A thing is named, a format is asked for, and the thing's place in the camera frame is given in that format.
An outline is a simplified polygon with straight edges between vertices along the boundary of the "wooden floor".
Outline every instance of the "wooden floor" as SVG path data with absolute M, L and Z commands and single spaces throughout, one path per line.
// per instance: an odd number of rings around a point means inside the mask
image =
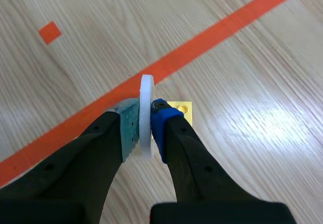
M 0 161 L 251 0 L 0 0 Z M 62 32 L 45 45 L 38 30 Z M 323 0 L 287 0 L 155 87 L 251 194 L 323 223 Z M 166 165 L 123 164 L 101 223 L 175 201 Z

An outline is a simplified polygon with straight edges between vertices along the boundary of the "white plastic disc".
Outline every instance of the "white plastic disc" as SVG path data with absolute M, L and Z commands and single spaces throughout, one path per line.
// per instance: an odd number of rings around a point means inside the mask
M 154 155 L 154 143 L 151 137 L 150 109 L 154 100 L 153 76 L 142 75 L 139 94 L 139 142 L 142 157 L 152 159 Z

